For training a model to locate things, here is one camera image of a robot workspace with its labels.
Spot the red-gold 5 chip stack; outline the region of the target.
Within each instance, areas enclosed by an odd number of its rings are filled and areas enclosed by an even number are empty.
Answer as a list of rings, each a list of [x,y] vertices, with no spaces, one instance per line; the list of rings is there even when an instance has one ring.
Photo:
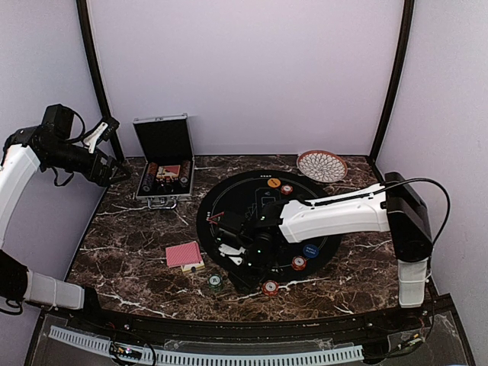
[[[266,296],[273,297],[279,292],[279,284],[276,281],[268,280],[262,284],[262,293]]]

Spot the red triangular all-in marker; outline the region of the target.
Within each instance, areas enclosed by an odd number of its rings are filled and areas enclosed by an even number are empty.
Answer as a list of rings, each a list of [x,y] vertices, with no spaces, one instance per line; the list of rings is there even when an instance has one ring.
[[[213,216],[210,216],[206,219],[206,221],[210,224],[217,225],[220,220],[223,218],[224,212],[217,213]]]

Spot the red chips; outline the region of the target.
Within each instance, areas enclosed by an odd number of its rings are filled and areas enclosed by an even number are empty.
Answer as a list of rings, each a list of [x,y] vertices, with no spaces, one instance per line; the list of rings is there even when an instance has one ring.
[[[291,266],[295,271],[303,271],[307,266],[307,260],[302,256],[295,256],[292,259]]]
[[[281,193],[282,194],[290,194],[293,191],[293,187],[291,185],[282,185],[281,186]]]

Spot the blue small blind button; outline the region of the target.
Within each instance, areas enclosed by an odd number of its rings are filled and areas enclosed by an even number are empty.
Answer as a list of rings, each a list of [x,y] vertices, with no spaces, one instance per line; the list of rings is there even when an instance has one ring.
[[[306,244],[303,247],[303,255],[307,258],[316,258],[319,255],[319,247],[313,244]]]

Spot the orange big blind button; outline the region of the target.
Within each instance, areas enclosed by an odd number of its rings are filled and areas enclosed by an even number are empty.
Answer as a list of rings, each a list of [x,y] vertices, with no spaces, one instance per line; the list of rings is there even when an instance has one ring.
[[[278,178],[270,178],[267,180],[267,184],[270,188],[278,188],[281,186],[281,181]]]

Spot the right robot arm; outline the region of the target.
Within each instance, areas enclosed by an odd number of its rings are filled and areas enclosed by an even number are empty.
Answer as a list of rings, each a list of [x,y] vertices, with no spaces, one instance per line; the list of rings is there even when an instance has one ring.
[[[437,237],[432,235],[426,203],[412,188],[417,178],[397,172],[382,183],[347,194],[304,199],[292,195],[291,185],[281,186],[281,197],[267,197],[255,216],[223,210],[207,218],[214,237],[224,247],[242,249],[249,266],[269,268],[274,252],[283,244],[359,232],[389,232],[398,262],[399,306],[389,315],[397,331],[409,328],[419,317],[430,260]]]

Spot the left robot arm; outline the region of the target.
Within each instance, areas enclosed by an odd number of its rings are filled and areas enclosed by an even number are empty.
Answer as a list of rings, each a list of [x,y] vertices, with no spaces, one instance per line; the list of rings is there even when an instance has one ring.
[[[115,158],[98,148],[110,140],[119,122],[110,117],[91,130],[71,135],[79,114],[62,104],[45,110],[42,122],[17,130],[5,141],[1,160],[1,234],[8,224],[27,184],[37,172],[62,169],[79,173],[100,187],[108,187],[130,177],[130,172]],[[85,303],[87,289],[31,271],[7,252],[1,253],[1,296],[7,307],[3,313],[20,315],[24,301],[49,308],[78,310],[77,318],[91,332],[102,332],[107,314],[93,303]]]

